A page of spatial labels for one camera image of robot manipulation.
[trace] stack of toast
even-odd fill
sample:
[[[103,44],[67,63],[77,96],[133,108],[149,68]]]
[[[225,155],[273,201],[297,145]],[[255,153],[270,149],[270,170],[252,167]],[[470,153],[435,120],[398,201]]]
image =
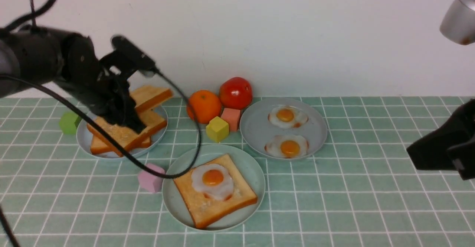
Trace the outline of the stack of toast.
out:
[[[104,129],[113,139],[115,139],[121,147],[130,152],[133,149],[150,147],[151,136],[160,131],[167,125],[167,121],[159,114],[153,111],[153,108],[164,103],[173,96],[169,88],[154,87],[144,85],[130,93],[135,100],[135,110],[139,118],[147,126],[140,134],[135,133],[128,127],[120,127],[118,125],[110,125],[103,118],[97,117],[95,123]],[[107,141],[96,129],[90,124],[87,125],[88,130],[93,134],[91,142],[91,153],[102,154],[113,151],[122,157],[123,154],[116,149],[109,141]]]
[[[190,212],[195,228],[200,230],[205,229],[226,215],[258,202],[256,193],[241,175],[229,154],[224,154],[203,164],[203,166],[209,164],[219,164],[228,170],[234,184],[234,190],[230,198],[224,201],[215,200],[196,191],[192,186],[191,175],[197,167],[173,180],[188,212]]]

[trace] green cube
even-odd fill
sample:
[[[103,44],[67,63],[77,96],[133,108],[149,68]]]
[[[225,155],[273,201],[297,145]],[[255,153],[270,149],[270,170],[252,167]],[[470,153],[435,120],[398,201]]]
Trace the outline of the green cube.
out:
[[[81,117],[72,111],[65,112],[59,120],[59,127],[66,135],[75,135],[78,130]]]

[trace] tomato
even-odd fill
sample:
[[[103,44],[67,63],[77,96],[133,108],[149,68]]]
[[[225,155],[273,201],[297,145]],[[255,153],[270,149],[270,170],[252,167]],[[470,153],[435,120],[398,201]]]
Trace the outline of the tomato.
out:
[[[242,110],[252,102],[251,84],[241,77],[231,78],[219,88],[219,99],[226,108]]]

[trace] pink block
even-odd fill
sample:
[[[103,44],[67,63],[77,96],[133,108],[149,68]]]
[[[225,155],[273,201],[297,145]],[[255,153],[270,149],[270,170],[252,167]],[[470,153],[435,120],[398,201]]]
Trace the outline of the pink block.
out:
[[[239,119],[241,119],[241,111],[233,108],[224,108],[221,119],[229,124],[229,130],[236,132],[239,129]]]
[[[155,164],[148,163],[146,166],[155,172],[164,174],[165,170],[160,166],[156,166]],[[139,173],[139,184],[142,188],[146,189],[151,193],[157,193],[161,191],[161,183],[163,182],[163,178],[158,176],[154,176],[144,170]]]

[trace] gray plate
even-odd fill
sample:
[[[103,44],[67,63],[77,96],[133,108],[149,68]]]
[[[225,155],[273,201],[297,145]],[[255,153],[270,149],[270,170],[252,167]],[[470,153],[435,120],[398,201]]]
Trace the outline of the gray plate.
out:
[[[299,128],[282,129],[268,120],[271,110],[277,106],[290,106],[303,111],[308,116],[308,121]],[[241,116],[239,122],[241,135],[246,143],[263,157],[284,161],[295,161],[312,156],[325,143],[327,138],[327,126],[324,118],[314,108],[290,98],[265,98],[251,105]],[[305,137],[309,142],[308,153],[302,157],[284,159],[270,156],[264,146],[276,135],[295,134]]]
[[[195,156],[195,151],[196,149],[192,149],[180,156],[170,166],[167,174],[177,174],[186,169],[190,165],[193,156]],[[251,217],[262,203],[262,199],[266,191],[266,180],[264,178],[264,173],[258,162],[244,150],[221,144],[202,146],[200,156],[198,156],[198,159],[196,160],[195,167],[207,163],[226,153],[229,154],[243,178],[256,193],[258,202],[226,215],[220,220],[209,225],[206,229],[199,231],[218,232],[237,227],[238,225],[244,223],[249,217]],[[163,180],[162,192],[163,202],[165,203],[165,206],[167,207],[171,216],[173,216],[173,218],[175,218],[178,222],[186,225],[188,228],[197,230],[194,227],[190,212],[188,212],[185,202],[183,201],[183,198],[180,195],[180,192],[175,186],[173,180]]]
[[[158,142],[160,142],[160,140],[163,138],[163,135],[165,134],[165,131],[167,130],[168,115],[167,115],[167,112],[165,111],[165,109],[163,107],[159,106],[159,107],[154,108],[153,111],[158,113],[161,117],[163,117],[167,121],[167,126],[163,129],[161,129],[160,131],[158,131],[157,133],[155,133],[151,137],[151,146],[150,147],[148,147],[146,149],[133,149],[130,152],[130,154],[132,154],[132,156],[134,156],[134,157],[142,156],[142,155],[148,153],[151,149],[153,149],[153,147],[155,147],[158,144]],[[92,112],[89,112],[88,116],[92,120],[95,120],[95,118],[97,117]],[[91,154],[92,133],[89,132],[88,128],[86,127],[86,121],[84,121],[84,120],[81,120],[81,122],[78,126],[78,130],[76,132],[76,139],[78,140],[79,146],[85,152],[87,152],[88,154],[90,154],[93,157],[97,157],[99,159],[108,160],[108,161],[111,161],[111,160],[121,161],[121,160],[125,159],[125,157],[119,157],[113,151],[102,153],[102,154],[97,154],[97,155]]]

